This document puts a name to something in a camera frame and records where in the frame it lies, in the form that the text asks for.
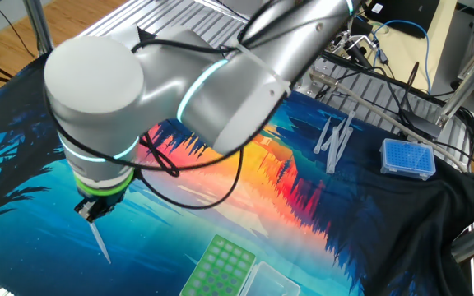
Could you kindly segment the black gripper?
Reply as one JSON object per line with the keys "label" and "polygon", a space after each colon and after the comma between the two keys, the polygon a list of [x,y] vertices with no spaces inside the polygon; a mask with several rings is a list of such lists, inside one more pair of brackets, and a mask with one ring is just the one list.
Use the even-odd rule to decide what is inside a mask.
{"label": "black gripper", "polygon": [[79,202],[74,211],[85,221],[92,224],[96,218],[99,219],[111,213],[115,206],[124,199],[124,196],[124,190],[107,196],[91,195]]}

